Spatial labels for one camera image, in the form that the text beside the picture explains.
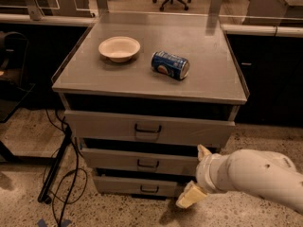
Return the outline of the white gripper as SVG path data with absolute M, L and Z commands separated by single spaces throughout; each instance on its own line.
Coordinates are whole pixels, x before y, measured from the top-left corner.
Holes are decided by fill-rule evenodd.
M 213 182 L 211 167 L 221 158 L 220 154 L 211 154 L 211 151 L 203 145 L 198 145 L 198 160 L 200 163 L 196 167 L 196 181 L 190 181 L 176 201 L 180 208 L 189 208 L 191 205 L 203 200 L 207 193 L 222 193 Z

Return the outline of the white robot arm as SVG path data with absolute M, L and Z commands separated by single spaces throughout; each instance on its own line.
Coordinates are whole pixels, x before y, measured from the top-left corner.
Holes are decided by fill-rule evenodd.
M 303 174 L 287 156 L 253 149 L 221 155 L 200 145 L 198 161 L 195 179 L 179 196 L 178 207 L 189 208 L 209 194 L 238 191 L 303 214 Z

